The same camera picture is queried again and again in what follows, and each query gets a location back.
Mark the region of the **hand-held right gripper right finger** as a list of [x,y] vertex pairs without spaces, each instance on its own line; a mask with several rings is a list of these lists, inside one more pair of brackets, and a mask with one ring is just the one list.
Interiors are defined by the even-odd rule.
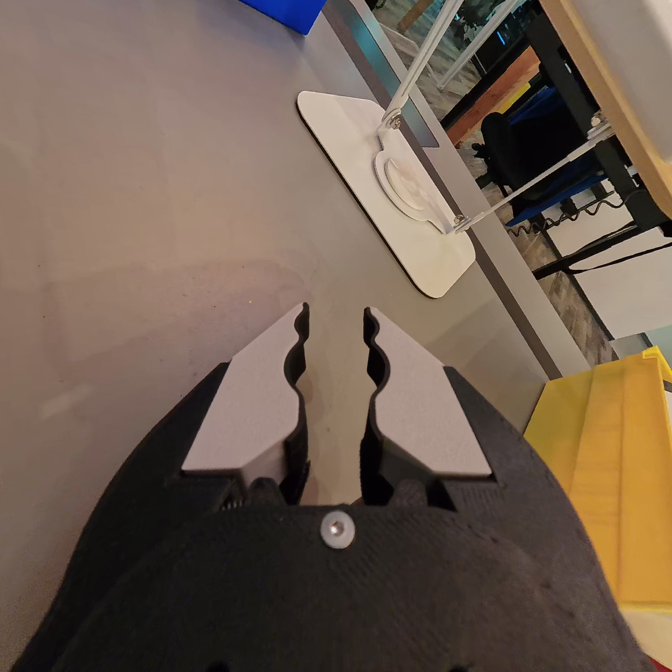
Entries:
[[375,389],[360,446],[361,482],[490,478],[441,361],[374,307],[364,311],[364,340]]

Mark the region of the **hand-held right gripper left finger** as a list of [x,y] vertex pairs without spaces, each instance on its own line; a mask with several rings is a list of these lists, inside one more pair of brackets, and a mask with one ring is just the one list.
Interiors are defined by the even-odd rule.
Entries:
[[298,304],[233,356],[182,464],[187,475],[284,482],[307,466],[309,307]]

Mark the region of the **yellow bin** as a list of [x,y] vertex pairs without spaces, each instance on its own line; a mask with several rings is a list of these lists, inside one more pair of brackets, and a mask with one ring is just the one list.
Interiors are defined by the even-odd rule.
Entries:
[[524,433],[627,610],[671,613],[669,392],[671,368],[652,347],[547,382]]

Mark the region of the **large blue bin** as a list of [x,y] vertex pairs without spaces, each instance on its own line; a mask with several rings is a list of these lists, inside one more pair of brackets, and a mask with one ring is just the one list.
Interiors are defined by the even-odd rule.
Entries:
[[242,1],[283,26],[306,36],[326,1]]

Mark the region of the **black office chair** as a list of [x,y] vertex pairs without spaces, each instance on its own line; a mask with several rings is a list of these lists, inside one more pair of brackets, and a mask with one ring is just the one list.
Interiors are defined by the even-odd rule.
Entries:
[[[544,87],[512,114],[490,113],[481,125],[482,143],[472,146],[486,172],[480,188],[496,185],[503,196],[516,191],[584,144],[586,136],[555,87]],[[542,213],[608,175],[591,150],[546,176],[509,202],[508,227],[542,223]]]

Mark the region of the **dark wooden desk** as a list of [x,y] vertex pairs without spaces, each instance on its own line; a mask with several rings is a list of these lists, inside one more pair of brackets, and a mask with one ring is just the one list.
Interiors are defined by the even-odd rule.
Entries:
[[[499,58],[492,62],[492,67],[483,71],[481,80],[463,97],[460,102],[441,119],[441,125],[454,144],[461,142],[458,136],[458,123],[467,121],[467,114],[476,111],[476,104],[485,102],[488,93],[496,83],[503,83],[505,75],[513,72],[513,66],[522,64],[525,56],[535,56],[539,61],[538,74],[530,76],[531,89],[513,104],[513,109],[504,114],[512,114],[520,105],[529,100],[544,87],[556,88],[564,99],[575,118],[582,133],[589,131],[593,116],[598,113],[597,101],[590,92],[566,47],[560,41],[556,29],[548,16],[541,9],[538,1],[524,4],[523,14],[529,20],[523,25],[516,39],[496,38]],[[631,171],[634,164],[627,156],[625,149],[616,137],[601,141],[595,151],[598,160],[608,175],[615,194],[620,197],[619,205],[612,208],[625,207],[630,220],[615,232],[590,241],[577,251],[558,257],[553,262],[533,271],[535,279],[541,280],[555,273],[576,275],[583,269],[573,268],[574,264],[586,261],[598,253],[613,248],[620,243],[631,240],[638,235],[653,229],[660,229],[668,239],[671,238],[671,219],[657,206],[646,189],[643,179]],[[546,234],[553,226],[568,220],[575,220],[580,214],[597,214],[601,205],[608,203],[609,193],[602,189],[601,183],[582,191],[562,204],[552,206],[542,213],[541,224],[529,223],[527,232]]]

